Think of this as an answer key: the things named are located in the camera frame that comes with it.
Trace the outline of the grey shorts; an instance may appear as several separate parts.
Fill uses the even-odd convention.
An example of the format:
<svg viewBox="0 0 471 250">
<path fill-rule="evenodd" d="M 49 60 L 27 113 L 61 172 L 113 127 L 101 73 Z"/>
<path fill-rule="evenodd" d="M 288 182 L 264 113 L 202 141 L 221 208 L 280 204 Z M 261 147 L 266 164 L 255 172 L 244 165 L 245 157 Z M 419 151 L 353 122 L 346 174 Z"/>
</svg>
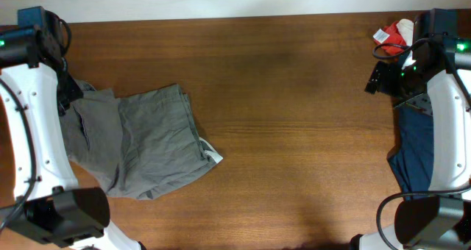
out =
<svg viewBox="0 0 471 250">
<path fill-rule="evenodd" d="M 83 97 L 60 117 L 68 159 L 105 194 L 153 200 L 208 173 L 223 157 L 199 136 L 179 85 L 117 98 L 79 81 Z"/>
</svg>

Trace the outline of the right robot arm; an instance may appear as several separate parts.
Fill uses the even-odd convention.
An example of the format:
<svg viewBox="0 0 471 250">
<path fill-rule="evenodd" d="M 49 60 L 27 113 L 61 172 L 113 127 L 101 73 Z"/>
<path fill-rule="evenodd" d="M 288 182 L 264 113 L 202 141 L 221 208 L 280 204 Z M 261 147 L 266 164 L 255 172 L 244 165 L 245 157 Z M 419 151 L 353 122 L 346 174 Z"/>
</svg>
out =
<svg viewBox="0 0 471 250">
<path fill-rule="evenodd" d="M 377 231 L 351 249 L 470 248 L 470 40 L 457 35 L 457 13 L 432 9 L 414 21 L 411 60 L 380 56 L 365 91 L 401 103 L 428 95 L 433 170 L 427 190 L 396 193 L 376 213 Z"/>
</svg>

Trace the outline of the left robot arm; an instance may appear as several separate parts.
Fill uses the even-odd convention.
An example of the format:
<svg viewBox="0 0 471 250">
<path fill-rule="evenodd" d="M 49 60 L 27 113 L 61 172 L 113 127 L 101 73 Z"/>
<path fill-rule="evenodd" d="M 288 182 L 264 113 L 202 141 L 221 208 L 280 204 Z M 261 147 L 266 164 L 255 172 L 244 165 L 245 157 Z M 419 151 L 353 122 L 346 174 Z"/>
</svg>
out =
<svg viewBox="0 0 471 250">
<path fill-rule="evenodd" d="M 1 101 L 13 146 L 15 202 L 1 227 L 70 249 L 141 249 L 110 218 L 105 192 L 80 187 L 66 156 L 60 117 L 83 94 L 68 72 L 68 24 L 36 6 L 1 34 Z"/>
</svg>

